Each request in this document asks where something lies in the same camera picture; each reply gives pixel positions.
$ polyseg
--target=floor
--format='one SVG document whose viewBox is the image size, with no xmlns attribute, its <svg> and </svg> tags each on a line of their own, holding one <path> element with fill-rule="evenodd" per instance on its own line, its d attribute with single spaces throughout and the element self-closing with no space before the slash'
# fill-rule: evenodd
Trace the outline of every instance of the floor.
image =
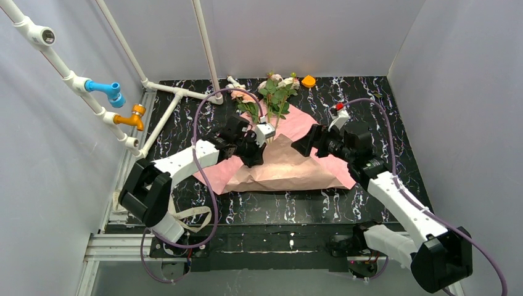
<svg viewBox="0 0 523 296">
<path fill-rule="evenodd" d="M 240 79 L 247 89 L 255 89 L 261 79 Z M 161 84 L 177 86 L 198 93 L 210 93 L 212 86 L 207 80 L 163 81 Z M 225 87 L 226 80 L 220 85 Z M 160 117 L 166 111 L 174 95 L 159 91 L 154 107 L 148 110 L 151 119 L 148 131 L 152 131 Z M 346 102 L 359 97 L 373 97 L 387 110 L 392 124 L 394 147 L 398 157 L 397 170 L 409 190 L 424 204 L 430 207 L 427 193 L 414 159 L 405 127 L 403 126 L 389 82 L 384 76 L 367 77 L 325 77 L 318 78 L 312 89 L 302 88 L 298 96 L 289 102 L 310 114 L 320 124 L 329 123 L 327 110 L 337 102 Z M 167 157 L 189 146 L 192 119 L 199 100 L 183 98 L 163 132 L 152 146 L 148 159 Z M 229 94 L 223 105 L 209 104 L 204 109 L 200 121 L 200 134 L 205 134 L 216 125 L 224 123 L 225 118 L 238 112 Z M 382 115 L 369 104 L 352 105 L 349 113 L 356 121 L 370 123 L 373 131 L 373 143 L 378 155 L 389 159 L 388 143 L 385 141 L 385 128 Z M 207 187 L 193 177 L 184 180 L 172 192 L 177 210 L 200 205 L 211 206 Z M 260 224 L 326 224 L 356 223 L 359 221 L 378 220 L 393 222 L 395 218 L 376 199 L 365 193 L 361 187 L 351 190 L 324 189 L 298 192 L 230 192 L 218 196 L 220 224 L 260 225 Z M 198 224 L 200 217 L 188 221 Z M 128 224 L 140 224 L 130 216 Z"/>
</svg>

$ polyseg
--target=yellow tap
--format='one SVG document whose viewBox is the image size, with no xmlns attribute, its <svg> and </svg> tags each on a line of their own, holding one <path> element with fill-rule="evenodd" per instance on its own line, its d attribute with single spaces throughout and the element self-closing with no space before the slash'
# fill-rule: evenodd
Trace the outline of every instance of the yellow tap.
<svg viewBox="0 0 523 296">
<path fill-rule="evenodd" d="M 121 115 L 116 114 L 113 118 L 114 123 L 119 125 L 120 123 L 124 125 L 135 126 L 137 130 L 143 131 L 144 124 L 141 120 L 142 116 L 146 113 L 146 108 L 140 104 L 135 104 L 133 106 L 133 113 L 131 117 L 122 117 Z"/>
</svg>

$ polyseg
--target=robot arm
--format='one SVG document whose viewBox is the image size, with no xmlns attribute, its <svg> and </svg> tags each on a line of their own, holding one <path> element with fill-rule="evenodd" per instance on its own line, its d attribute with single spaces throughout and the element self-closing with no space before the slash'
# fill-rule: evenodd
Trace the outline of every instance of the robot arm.
<svg viewBox="0 0 523 296">
<path fill-rule="evenodd" d="M 237 115 L 229 117 L 224 128 L 198 140 L 195 145 L 172 156 L 156 160 L 138 160 L 131 170 L 118 202 L 146 227 L 172 242 L 178 241 L 184 230 L 168 213 L 171 190 L 182 180 L 198 171 L 193 159 L 193 149 L 202 168 L 236 155 L 251 167 L 263 164 L 265 140 L 274 136 L 271 124 L 261 124 L 247 130 L 249 122 Z"/>
<path fill-rule="evenodd" d="M 343 241 L 349 252 L 373 249 L 408 267 L 418 284 L 434 293 L 472 274 L 472 246 L 410 204 L 400 190 L 414 198 L 401 183 L 397 188 L 386 162 L 372 150 L 366 123 L 346 123 L 348 113 L 340 104 L 330 109 L 329 126 L 313 125 L 306 136 L 292 143 L 304 156 L 317 148 L 316 156 L 332 154 L 348 163 L 351 177 L 384 204 L 408 232 L 401 236 L 380 223 L 367 222 L 353 228 L 353 237 Z"/>
</svg>

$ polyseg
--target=table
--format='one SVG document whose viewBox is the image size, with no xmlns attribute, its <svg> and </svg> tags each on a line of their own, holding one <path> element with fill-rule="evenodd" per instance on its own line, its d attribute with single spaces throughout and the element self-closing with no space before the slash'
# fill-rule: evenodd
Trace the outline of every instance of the table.
<svg viewBox="0 0 523 296">
<path fill-rule="evenodd" d="M 240 79 L 247 90 L 254 90 L 263 79 Z M 177 86 L 198 93 L 210 93 L 208 80 L 162 81 L 161 84 Z M 224 88 L 228 82 L 221 80 Z M 338 102 L 359 97 L 371 97 L 383 106 L 392 125 L 394 147 L 397 157 L 397 171 L 408 189 L 425 205 L 430 207 L 426 190 L 412 153 L 405 127 L 393 98 L 389 82 L 384 76 L 366 77 L 324 77 L 318 78 L 314 88 L 301 88 L 289 102 L 310 114 L 320 124 L 329 123 L 328 108 Z M 174 98 L 172 93 L 158 91 L 151 113 L 148 131 L 153 130 L 160 117 Z M 156 160 L 170 156 L 190 146 L 193 118 L 200 100 L 182 98 L 171 118 L 165 125 L 147 158 Z M 217 125 L 223 125 L 227 116 L 237 112 L 236 105 L 227 94 L 223 105 L 207 104 L 200 116 L 199 134 L 209 132 Z M 349 114 L 356 121 L 370 124 L 373 145 L 378 155 L 389 161 L 384 119 L 375 107 L 367 103 L 351 105 Z M 190 177 L 182 181 L 172 192 L 177 211 L 201 205 L 212 206 L 207 187 Z M 220 224 L 329 224 L 357 223 L 368 220 L 394 222 L 395 218 L 374 197 L 356 185 L 351 190 L 323 189 L 294 192 L 230 192 L 218 197 Z M 201 217 L 188 222 L 198 224 Z M 130 224 L 139 222 L 130 217 Z"/>
</svg>

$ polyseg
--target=blue faucet handle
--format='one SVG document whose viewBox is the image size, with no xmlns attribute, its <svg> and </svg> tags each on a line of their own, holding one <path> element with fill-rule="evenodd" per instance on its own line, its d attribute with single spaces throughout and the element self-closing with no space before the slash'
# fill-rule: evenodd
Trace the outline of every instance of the blue faucet handle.
<svg viewBox="0 0 523 296">
<path fill-rule="evenodd" d="M 121 108 L 125 104 L 125 98 L 120 93 L 116 99 L 109 99 L 109 103 L 114 108 Z"/>
<path fill-rule="evenodd" d="M 120 92 L 120 84 L 113 82 L 111 84 L 102 84 L 96 83 L 93 80 L 85 81 L 85 90 L 91 91 L 101 91 L 107 95 L 109 103 L 114 108 L 120 108 L 125 104 L 125 98 Z"/>
</svg>

